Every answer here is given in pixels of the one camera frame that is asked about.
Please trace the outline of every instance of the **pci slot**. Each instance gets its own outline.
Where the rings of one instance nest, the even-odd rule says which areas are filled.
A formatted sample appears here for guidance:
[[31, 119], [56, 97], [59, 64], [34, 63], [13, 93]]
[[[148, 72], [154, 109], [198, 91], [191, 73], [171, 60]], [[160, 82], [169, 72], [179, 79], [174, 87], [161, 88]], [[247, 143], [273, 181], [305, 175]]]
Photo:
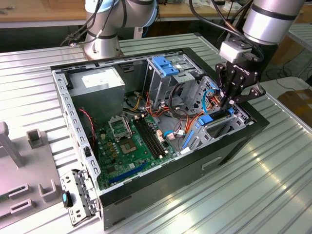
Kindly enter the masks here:
[[161, 147], [159, 141], [156, 139], [152, 131], [150, 130], [148, 124], [145, 120], [137, 119], [133, 121], [134, 126], [138, 130], [139, 134], [141, 135], [144, 143], [152, 153], [154, 159], [158, 159], [160, 156], [165, 156], [165, 152]]
[[118, 175], [118, 176], [110, 179], [109, 183], [111, 184], [111, 183], [114, 183], [114, 182], [118, 182], [118, 181], [120, 181], [120, 180], [122, 180], [124, 178], [127, 178], [129, 176], [134, 175], [135, 173], [138, 173], [138, 172], [142, 171], [146, 164], [147, 164], [147, 162], [143, 163], [142, 165], [140, 165], [140, 166], [138, 166], [138, 167], [136, 167], [136, 168], [134, 168], [134, 169], [132, 169], [132, 170], [130, 170], [128, 172], [125, 172], [125, 173], [123, 173], [121, 175]]

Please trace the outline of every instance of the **metal slatted surface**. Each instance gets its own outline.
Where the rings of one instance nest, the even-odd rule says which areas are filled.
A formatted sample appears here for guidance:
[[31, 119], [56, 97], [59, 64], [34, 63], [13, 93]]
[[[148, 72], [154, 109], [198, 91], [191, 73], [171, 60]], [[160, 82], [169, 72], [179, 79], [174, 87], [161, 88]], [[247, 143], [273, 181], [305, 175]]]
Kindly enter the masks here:
[[294, 23], [289, 29], [288, 36], [312, 52], [311, 23]]
[[[222, 61], [206, 40], [193, 34], [127, 40], [121, 47], [125, 54], [191, 47], [212, 67]], [[35, 127], [47, 131], [60, 175], [79, 168], [49, 71], [50, 61], [63, 60], [84, 57], [79, 48], [0, 55], [5, 71], [0, 72], [0, 119], [9, 121], [11, 138]], [[251, 103], [270, 125], [231, 162], [106, 233], [311, 232], [311, 134], [267, 97]], [[0, 233], [96, 234], [102, 228], [97, 218], [73, 228], [59, 203]]]

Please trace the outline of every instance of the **chip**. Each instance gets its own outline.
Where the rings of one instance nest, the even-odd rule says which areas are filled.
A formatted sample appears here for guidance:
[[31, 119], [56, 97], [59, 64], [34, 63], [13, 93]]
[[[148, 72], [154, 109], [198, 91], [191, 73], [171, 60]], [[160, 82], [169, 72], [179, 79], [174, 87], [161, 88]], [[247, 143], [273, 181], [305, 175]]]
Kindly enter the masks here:
[[119, 143], [122, 152], [126, 155], [132, 151], [137, 150], [135, 143], [132, 139], [126, 139]]
[[112, 167], [106, 168], [106, 171], [107, 171], [108, 174], [110, 174], [110, 173], [115, 172], [116, 168], [114, 166], [112, 166]]

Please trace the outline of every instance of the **blue plastic tab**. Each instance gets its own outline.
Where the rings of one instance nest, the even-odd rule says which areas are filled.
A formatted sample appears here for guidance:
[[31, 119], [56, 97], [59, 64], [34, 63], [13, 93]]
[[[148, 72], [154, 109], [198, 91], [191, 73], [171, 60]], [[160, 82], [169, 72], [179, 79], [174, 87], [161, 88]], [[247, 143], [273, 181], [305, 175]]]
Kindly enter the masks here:
[[66, 202], [67, 201], [67, 196], [66, 194], [63, 194], [63, 202]]
[[177, 69], [175, 69], [171, 63], [165, 59], [164, 56], [153, 57], [153, 63], [155, 66], [162, 72], [162, 74], [166, 77], [176, 75], [179, 73]]
[[214, 89], [219, 89], [218, 87], [216, 87], [212, 82], [210, 82], [211, 87], [213, 87]]
[[201, 126], [209, 123], [213, 121], [213, 118], [210, 117], [210, 115], [205, 115], [205, 116], [202, 116], [198, 119], [198, 122], [200, 123]]
[[228, 112], [230, 113], [230, 115], [232, 115], [232, 114], [234, 113], [233, 108], [232, 108], [232, 107], [230, 107], [230, 108], [228, 109]]
[[192, 130], [192, 131], [190, 132], [189, 136], [187, 137], [187, 139], [186, 139], [184, 145], [182, 146], [183, 149], [185, 149], [185, 147], [187, 146], [187, 144], [190, 142], [190, 140], [191, 140], [193, 134], [194, 134], [194, 131]]

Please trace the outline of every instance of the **wooden table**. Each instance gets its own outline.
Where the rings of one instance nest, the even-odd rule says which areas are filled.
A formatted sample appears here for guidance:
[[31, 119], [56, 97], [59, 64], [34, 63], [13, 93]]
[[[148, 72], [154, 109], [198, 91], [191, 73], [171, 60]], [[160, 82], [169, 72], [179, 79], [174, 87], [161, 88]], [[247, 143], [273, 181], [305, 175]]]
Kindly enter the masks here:
[[[0, 28], [81, 25], [86, 12], [81, 9], [51, 9], [47, 0], [1, 0], [0, 8], [15, 6], [8, 15], [0, 14]], [[161, 21], [197, 20], [187, 4], [160, 5]], [[209, 20], [220, 19], [216, 10], [204, 6], [196, 11]]]

